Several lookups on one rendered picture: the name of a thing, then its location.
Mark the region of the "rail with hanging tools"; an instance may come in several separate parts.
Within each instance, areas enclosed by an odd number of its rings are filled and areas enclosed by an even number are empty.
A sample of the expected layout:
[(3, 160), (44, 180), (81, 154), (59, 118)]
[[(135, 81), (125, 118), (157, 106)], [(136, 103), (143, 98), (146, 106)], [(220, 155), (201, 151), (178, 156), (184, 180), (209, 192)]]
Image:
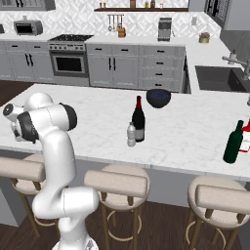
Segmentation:
[(122, 29), (123, 16), (122, 15), (108, 15), (108, 30), (119, 32)]

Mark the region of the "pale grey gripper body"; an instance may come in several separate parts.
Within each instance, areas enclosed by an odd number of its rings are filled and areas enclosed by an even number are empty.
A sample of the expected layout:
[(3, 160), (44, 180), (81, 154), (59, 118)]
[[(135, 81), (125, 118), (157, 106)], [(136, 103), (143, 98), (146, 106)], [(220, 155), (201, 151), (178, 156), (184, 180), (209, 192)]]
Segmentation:
[(24, 141), (25, 141), (25, 139), (23, 139), (23, 138), (21, 137), (21, 134), (20, 134), (19, 131), (17, 130), (17, 126), (16, 126), (16, 123), (15, 123), (15, 122), (12, 122), (12, 123), (11, 123), (11, 129), (12, 129), (12, 131), (13, 131), (13, 133), (14, 133), (15, 140), (16, 140), (17, 142), (24, 142)]

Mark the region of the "dark grey sink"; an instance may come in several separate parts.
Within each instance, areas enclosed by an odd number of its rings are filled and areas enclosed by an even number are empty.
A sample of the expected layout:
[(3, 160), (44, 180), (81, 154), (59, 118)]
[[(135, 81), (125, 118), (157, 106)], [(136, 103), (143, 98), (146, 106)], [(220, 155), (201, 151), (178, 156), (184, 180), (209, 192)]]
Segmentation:
[(241, 68), (197, 65), (195, 70), (202, 91), (250, 93), (250, 80), (241, 79)]

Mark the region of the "silver coffee machine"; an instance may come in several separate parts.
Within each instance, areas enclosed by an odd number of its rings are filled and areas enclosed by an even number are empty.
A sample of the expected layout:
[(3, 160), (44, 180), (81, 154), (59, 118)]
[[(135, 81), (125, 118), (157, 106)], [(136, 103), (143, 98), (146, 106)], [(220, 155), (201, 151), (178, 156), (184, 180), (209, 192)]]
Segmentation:
[(160, 18), (158, 22), (158, 41), (169, 41), (171, 37), (171, 18)]

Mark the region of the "silver toaster oven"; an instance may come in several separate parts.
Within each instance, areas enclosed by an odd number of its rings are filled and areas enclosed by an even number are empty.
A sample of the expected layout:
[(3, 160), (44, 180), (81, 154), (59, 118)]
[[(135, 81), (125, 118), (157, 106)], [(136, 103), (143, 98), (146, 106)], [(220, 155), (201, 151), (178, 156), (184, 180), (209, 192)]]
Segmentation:
[(23, 19), (14, 21), (14, 29), (17, 35), (37, 36), (43, 33), (43, 24), (40, 20)]

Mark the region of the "clear plastic bottle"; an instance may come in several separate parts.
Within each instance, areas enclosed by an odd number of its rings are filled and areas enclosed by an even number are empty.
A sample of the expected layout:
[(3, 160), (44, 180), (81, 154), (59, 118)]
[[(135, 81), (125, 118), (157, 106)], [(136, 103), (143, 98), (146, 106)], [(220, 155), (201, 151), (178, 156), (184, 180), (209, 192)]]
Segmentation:
[(134, 123), (131, 122), (127, 129), (127, 145), (134, 146), (136, 144), (136, 128)]

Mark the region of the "silver tap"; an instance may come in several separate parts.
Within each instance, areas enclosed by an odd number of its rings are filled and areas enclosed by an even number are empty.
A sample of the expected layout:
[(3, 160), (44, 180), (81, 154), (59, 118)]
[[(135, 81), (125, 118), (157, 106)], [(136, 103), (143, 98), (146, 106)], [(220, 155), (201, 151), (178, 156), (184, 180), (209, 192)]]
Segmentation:
[(241, 77), (242, 80), (248, 80), (248, 77), (250, 76), (250, 60), (247, 60), (247, 62), (242, 62), (237, 59), (231, 59), (227, 57), (222, 57), (222, 60), (228, 61), (230, 63), (238, 63), (244, 66), (243, 76)]

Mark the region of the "dark blue bowl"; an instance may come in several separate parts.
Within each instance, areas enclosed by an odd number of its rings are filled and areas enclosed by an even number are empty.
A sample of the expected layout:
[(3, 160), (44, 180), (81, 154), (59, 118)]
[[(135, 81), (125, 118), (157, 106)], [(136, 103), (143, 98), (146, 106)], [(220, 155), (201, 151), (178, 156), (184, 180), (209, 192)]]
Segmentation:
[(161, 108), (171, 100), (171, 93), (164, 89), (151, 89), (146, 92), (147, 102), (154, 108)]

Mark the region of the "grey base cupboards with drawers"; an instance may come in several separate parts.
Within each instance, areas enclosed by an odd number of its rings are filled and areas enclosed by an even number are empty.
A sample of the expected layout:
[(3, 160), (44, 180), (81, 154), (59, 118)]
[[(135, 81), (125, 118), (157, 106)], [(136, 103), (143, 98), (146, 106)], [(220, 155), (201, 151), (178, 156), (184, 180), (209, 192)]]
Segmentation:
[(184, 80), (184, 46), (87, 45), (90, 85), (180, 93)]

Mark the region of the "green glass bottle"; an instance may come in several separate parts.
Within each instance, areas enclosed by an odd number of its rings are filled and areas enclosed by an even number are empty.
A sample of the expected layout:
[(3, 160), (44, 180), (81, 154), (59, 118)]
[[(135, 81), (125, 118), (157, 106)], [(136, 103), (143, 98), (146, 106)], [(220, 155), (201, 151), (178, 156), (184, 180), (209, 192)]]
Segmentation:
[(223, 157), (224, 161), (229, 164), (234, 163), (238, 155), (238, 151), (243, 140), (242, 127), (243, 121), (239, 120), (237, 122), (235, 130), (232, 131), (229, 135), (229, 139)]

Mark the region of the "dark wooden shelf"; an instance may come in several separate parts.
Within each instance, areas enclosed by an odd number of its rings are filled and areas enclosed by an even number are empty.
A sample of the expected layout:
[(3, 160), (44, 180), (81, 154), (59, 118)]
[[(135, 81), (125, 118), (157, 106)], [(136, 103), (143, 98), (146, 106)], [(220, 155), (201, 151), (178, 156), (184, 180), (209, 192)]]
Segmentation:
[(94, 12), (188, 12), (186, 8), (98, 8)]

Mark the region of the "grey wall cupboard glass door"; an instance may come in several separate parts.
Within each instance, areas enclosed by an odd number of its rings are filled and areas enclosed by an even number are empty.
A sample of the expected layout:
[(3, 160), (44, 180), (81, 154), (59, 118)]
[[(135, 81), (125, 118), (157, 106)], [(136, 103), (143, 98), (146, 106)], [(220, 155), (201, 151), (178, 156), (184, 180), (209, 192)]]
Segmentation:
[(206, 0), (204, 12), (224, 30), (250, 30), (250, 0)]

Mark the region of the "red and white bottle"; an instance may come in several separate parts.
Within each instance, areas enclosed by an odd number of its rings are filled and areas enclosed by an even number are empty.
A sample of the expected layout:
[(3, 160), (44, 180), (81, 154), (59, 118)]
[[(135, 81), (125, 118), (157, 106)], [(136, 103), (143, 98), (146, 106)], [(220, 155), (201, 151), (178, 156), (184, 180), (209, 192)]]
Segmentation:
[(241, 152), (248, 152), (250, 150), (250, 120), (248, 124), (242, 128), (243, 140), (240, 146)]

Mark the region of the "steel oven with hob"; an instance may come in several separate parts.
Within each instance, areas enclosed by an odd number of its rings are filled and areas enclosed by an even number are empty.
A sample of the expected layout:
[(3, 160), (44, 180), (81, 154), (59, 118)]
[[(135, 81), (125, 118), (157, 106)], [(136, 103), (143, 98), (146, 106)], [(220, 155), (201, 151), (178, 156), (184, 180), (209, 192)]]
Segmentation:
[(61, 34), (48, 41), (57, 84), (87, 87), (89, 67), (85, 42), (91, 35)]

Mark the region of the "beige stool wooden legs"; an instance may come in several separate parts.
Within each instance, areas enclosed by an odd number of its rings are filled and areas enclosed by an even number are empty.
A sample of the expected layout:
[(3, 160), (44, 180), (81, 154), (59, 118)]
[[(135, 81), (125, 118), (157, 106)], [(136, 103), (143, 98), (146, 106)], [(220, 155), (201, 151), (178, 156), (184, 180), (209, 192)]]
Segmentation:
[[(142, 206), (150, 190), (150, 178), (140, 167), (109, 164), (102, 170), (88, 170), (84, 177), (87, 187), (98, 191), (104, 225), (105, 250), (109, 250), (109, 239), (120, 242), (133, 241), (133, 250), (138, 250), (138, 235), (142, 229)], [(108, 229), (108, 221), (116, 226), (117, 212), (133, 213), (133, 235), (119, 238)]]
[(0, 176), (11, 180), (13, 188), (21, 197), (35, 234), (40, 236), (27, 197), (36, 195), (45, 186), (46, 175), (43, 156), (32, 154), (25, 159), (0, 157)]
[(188, 185), (187, 203), (188, 250), (195, 250), (202, 224), (215, 229), (212, 244), (220, 235), (223, 250), (230, 250), (240, 228), (250, 220), (250, 191), (234, 180), (198, 176)]

